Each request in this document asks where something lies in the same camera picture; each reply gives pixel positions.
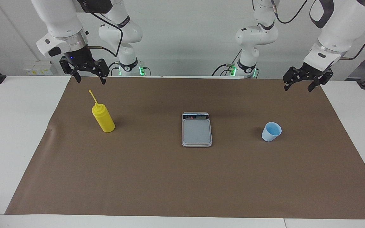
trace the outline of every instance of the blue cup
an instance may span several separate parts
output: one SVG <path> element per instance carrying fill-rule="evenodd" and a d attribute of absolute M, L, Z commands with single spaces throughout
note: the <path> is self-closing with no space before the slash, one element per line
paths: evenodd
<path fill-rule="evenodd" d="M 280 125 L 278 125 L 278 123 L 268 122 L 264 127 L 261 137 L 264 139 L 264 141 L 271 142 L 275 138 L 277 138 L 277 136 L 279 136 L 281 132 L 282 129 Z"/>

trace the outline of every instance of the yellow squeeze bottle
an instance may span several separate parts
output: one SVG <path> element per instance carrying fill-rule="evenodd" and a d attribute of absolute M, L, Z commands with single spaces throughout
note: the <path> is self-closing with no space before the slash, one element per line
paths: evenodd
<path fill-rule="evenodd" d="M 88 92 L 90 92 L 91 96 L 94 98 L 95 105 L 93 106 L 93 115 L 101 126 L 102 130 L 104 132 L 113 131 L 115 129 L 115 123 L 113 122 L 107 108 L 104 104 L 98 104 L 91 90 L 88 90 Z"/>

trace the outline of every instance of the bottle body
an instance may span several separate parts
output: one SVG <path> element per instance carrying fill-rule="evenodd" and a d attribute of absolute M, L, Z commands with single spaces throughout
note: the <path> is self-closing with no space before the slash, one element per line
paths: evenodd
<path fill-rule="evenodd" d="M 115 123 L 113 122 L 111 115 L 109 114 L 105 105 L 94 105 L 92 112 L 104 132 L 108 133 L 115 129 Z"/>

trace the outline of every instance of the table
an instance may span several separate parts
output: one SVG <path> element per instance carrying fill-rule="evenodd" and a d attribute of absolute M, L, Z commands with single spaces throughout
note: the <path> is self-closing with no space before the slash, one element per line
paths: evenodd
<path fill-rule="evenodd" d="M 0 85 L 0 226 L 50 227 L 361 227 L 365 220 L 166 218 L 77 215 L 2 215 L 42 138 L 69 77 L 8 77 Z M 365 162 L 365 91 L 355 82 L 323 86 L 356 149 Z"/>

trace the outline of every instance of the brown tablecloth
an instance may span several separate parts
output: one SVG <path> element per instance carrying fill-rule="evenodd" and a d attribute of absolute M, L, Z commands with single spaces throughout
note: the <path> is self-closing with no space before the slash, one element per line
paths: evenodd
<path fill-rule="evenodd" d="M 322 89 L 307 85 L 72 78 L 6 214 L 365 219 L 365 164 Z M 211 147 L 181 145 L 185 111 L 210 114 Z M 269 121 L 283 133 L 264 142 Z"/>

